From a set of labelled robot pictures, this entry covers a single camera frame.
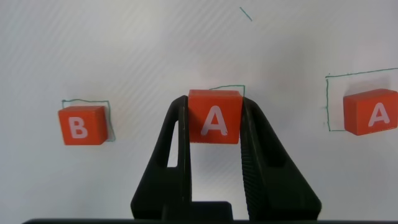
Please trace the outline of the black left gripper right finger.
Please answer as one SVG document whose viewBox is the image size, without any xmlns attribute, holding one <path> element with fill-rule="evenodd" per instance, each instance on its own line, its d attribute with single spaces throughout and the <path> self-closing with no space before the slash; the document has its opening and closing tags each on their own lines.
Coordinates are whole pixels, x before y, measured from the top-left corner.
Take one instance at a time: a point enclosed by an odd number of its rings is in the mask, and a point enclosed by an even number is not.
<svg viewBox="0 0 398 224">
<path fill-rule="evenodd" d="M 316 220 L 322 203 L 258 104 L 243 98 L 241 163 L 250 220 Z"/>
</svg>

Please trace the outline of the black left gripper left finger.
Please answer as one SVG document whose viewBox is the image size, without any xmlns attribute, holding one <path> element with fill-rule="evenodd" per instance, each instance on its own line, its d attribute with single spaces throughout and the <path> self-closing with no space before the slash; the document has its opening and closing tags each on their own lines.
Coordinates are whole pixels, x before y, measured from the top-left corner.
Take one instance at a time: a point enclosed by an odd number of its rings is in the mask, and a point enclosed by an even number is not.
<svg viewBox="0 0 398 224">
<path fill-rule="evenodd" d="M 168 167 L 174 127 L 178 160 Z M 165 116 L 153 153 L 131 201 L 138 220 L 232 220 L 229 202 L 194 202 L 188 126 L 188 97 L 174 100 Z"/>
</svg>

